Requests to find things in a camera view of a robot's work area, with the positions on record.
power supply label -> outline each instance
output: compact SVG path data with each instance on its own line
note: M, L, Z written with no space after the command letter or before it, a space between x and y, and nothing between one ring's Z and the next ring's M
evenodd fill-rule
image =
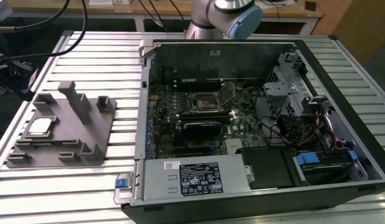
M223 193L223 185L216 162L179 166L183 196Z

sticker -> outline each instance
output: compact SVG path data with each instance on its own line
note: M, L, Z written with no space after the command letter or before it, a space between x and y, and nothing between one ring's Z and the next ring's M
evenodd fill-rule
M115 10L116 13L132 13L131 10Z
M211 50L210 56L220 56L220 50Z
M164 162L164 169L177 169L179 165L180 165L180 161Z
M223 193L223 185L216 162L180 165L181 195Z

gray fixture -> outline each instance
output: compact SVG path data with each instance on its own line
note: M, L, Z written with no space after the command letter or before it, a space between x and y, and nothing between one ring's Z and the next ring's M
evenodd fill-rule
M66 99L40 93L36 112L8 156L6 166L56 167L100 165L107 152L116 101L107 96L88 99L73 81L57 87Z

metal rail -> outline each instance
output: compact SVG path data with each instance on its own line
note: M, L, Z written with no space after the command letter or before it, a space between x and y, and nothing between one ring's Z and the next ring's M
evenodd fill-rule
M69 47L80 32L61 37L54 51ZM385 149L385 93L342 45L326 36L254 35L252 39L302 39L335 85ZM89 98L108 95L117 101L105 162L100 166L14 168L5 166L12 145L34 110L22 104L0 142L0 223L111 223L132 224L113 203L116 175L133 169L137 119L140 39L183 39L183 34L88 32L76 49L48 60L37 92L56 92L62 80L73 80ZM321 94L321 87L309 74ZM212 223L385 223L385 192L361 197L333 209L248 217Z

wooden desk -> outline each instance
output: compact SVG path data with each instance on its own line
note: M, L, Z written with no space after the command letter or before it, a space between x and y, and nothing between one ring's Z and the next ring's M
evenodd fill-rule
M149 13L156 17L153 9L148 0L141 0ZM185 19L190 19L191 15L191 1L173 0L181 14ZM152 3L157 9L157 12L163 19L180 19L177 11L168 0L152 0ZM56 12L62 6L64 0L9 0L9 5L14 11L14 17L49 17L52 12ZM317 9L315 12L303 9L303 0L298 0L297 6L278 7L279 19L276 14L276 8L263 9L263 19L266 22L298 22L303 23L301 30L302 35L309 35L315 26L317 20L322 17L322 12ZM81 15L81 2L80 0L70 0L68 9L62 14L62 17L80 18ZM144 32L144 19L151 19L144 11L137 0L133 0L131 5L113 4L109 8L89 8L89 18L124 18L133 19L136 23L137 32Z

